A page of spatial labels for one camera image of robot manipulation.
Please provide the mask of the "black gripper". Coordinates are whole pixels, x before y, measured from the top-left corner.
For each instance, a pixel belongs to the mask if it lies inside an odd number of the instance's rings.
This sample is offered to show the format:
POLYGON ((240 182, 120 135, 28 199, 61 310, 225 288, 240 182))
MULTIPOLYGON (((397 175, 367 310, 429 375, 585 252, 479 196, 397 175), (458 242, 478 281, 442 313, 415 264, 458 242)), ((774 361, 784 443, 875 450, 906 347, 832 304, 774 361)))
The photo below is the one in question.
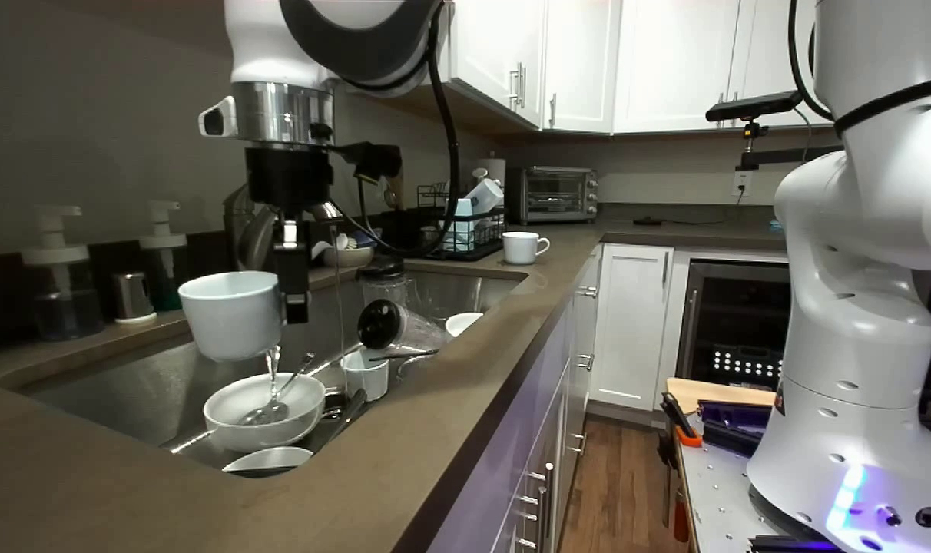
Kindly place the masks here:
POLYGON ((248 149, 246 151, 246 185, 255 203, 274 206, 285 222, 274 242, 274 271, 282 296, 285 322, 309 321, 309 247, 302 240, 302 211, 328 199, 333 167, 328 155, 282 151, 282 149, 248 149))

